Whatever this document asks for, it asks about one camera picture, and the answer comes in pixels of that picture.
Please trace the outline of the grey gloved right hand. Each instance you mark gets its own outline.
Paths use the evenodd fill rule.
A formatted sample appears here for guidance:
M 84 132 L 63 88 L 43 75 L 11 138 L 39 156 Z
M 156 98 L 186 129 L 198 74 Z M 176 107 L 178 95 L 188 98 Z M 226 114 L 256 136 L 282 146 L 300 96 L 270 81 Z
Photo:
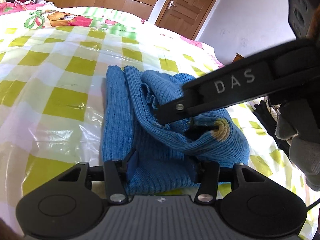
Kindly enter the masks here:
M 279 112 L 276 137 L 291 140 L 289 159 L 319 191 L 319 105 L 302 97 L 282 103 Z

